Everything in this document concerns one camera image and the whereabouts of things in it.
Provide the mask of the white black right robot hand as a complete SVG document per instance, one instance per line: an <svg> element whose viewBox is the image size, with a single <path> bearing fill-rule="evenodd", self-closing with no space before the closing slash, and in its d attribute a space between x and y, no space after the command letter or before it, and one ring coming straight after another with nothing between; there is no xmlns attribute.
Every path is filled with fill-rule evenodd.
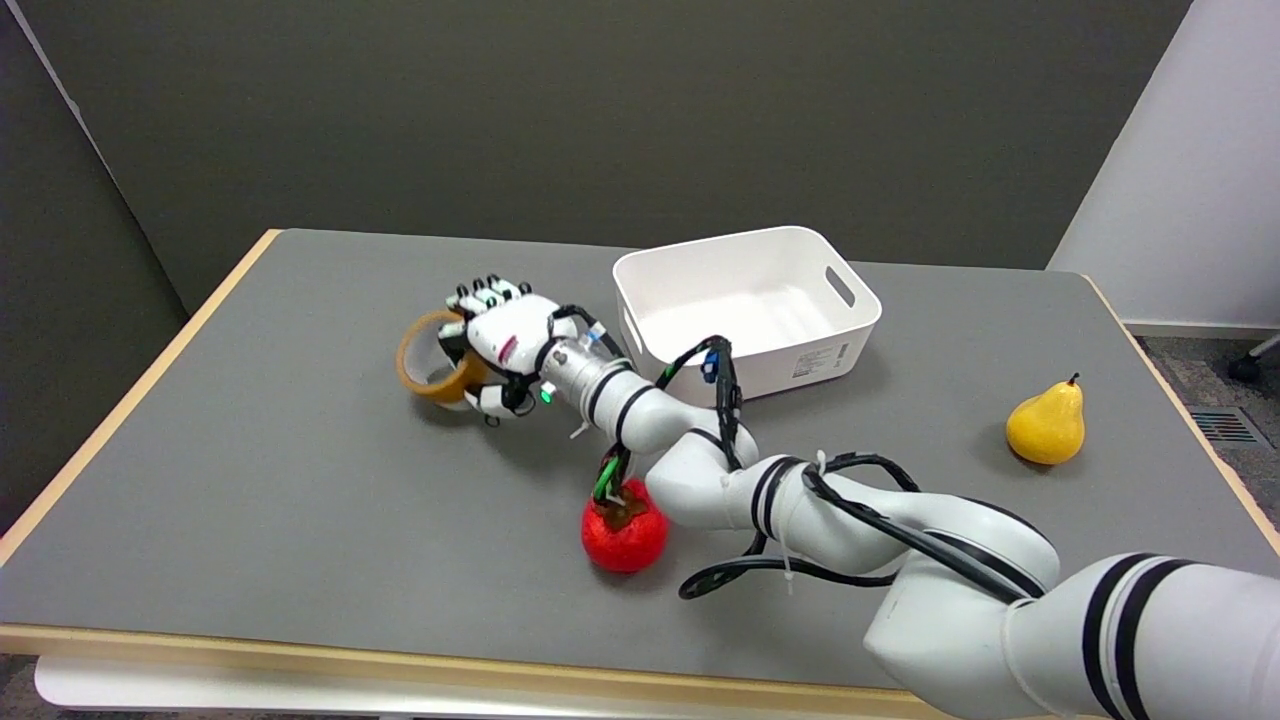
<svg viewBox="0 0 1280 720"><path fill-rule="evenodd" d="M580 337L573 318L556 316L558 302L498 275L457 286L445 309L460 319L438 331L438 342L453 364L466 360L479 372L466 382L463 397L492 418L532 411L547 354L559 341Z"/></svg>

